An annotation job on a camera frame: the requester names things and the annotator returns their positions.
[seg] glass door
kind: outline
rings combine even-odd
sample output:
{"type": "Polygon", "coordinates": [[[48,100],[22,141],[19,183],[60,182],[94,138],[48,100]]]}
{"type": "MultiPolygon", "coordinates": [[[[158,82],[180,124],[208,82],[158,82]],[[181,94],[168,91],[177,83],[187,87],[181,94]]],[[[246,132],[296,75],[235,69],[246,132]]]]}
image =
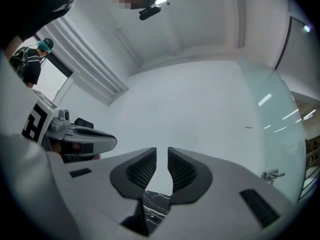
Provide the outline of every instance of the glass door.
{"type": "Polygon", "coordinates": [[[273,185],[297,203],[305,177],[305,132],[296,102],[278,72],[266,65],[238,59],[260,116],[265,140],[264,171],[284,176],[273,185]]]}

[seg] teal hair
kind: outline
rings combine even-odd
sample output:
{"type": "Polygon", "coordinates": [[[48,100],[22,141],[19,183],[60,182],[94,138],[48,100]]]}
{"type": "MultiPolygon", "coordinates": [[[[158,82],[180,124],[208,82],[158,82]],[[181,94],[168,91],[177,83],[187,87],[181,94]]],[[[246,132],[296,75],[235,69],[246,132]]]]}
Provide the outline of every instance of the teal hair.
{"type": "Polygon", "coordinates": [[[40,48],[42,51],[51,53],[51,49],[47,45],[46,41],[38,41],[37,45],[38,45],[38,48],[40,48]]]}

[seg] mesh grille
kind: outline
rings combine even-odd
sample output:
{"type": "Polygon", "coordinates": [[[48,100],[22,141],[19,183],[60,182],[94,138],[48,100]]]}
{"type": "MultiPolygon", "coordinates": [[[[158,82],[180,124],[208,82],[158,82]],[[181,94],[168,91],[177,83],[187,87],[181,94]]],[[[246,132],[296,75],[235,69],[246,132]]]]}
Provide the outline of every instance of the mesh grille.
{"type": "Polygon", "coordinates": [[[263,228],[279,219],[280,216],[254,189],[244,190],[240,192],[240,196],[263,228]]]}
{"type": "Polygon", "coordinates": [[[157,168],[157,154],[153,153],[126,169],[126,178],[145,189],[157,168]]]}
{"type": "Polygon", "coordinates": [[[197,175],[192,164],[173,153],[168,154],[168,170],[173,181],[173,193],[188,186],[197,175]]]}

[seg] cap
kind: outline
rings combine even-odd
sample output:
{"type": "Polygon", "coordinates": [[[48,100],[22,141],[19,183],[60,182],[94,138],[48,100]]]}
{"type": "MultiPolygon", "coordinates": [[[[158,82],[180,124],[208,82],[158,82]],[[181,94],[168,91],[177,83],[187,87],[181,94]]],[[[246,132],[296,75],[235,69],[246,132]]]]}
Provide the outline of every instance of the cap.
{"type": "Polygon", "coordinates": [[[50,48],[50,50],[54,47],[54,41],[52,41],[52,39],[45,38],[43,41],[50,48]]]}

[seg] backpack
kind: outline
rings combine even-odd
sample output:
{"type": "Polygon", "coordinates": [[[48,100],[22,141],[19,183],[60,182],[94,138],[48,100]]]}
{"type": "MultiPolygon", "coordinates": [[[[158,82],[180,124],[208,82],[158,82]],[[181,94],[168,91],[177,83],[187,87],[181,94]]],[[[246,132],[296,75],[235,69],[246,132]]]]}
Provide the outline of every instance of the backpack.
{"type": "Polygon", "coordinates": [[[24,80],[25,75],[26,75],[26,69],[28,68],[28,63],[29,62],[34,62],[34,61],[39,61],[40,58],[28,58],[28,50],[29,47],[23,47],[19,49],[11,58],[10,58],[10,63],[16,72],[16,74],[24,80]]]}

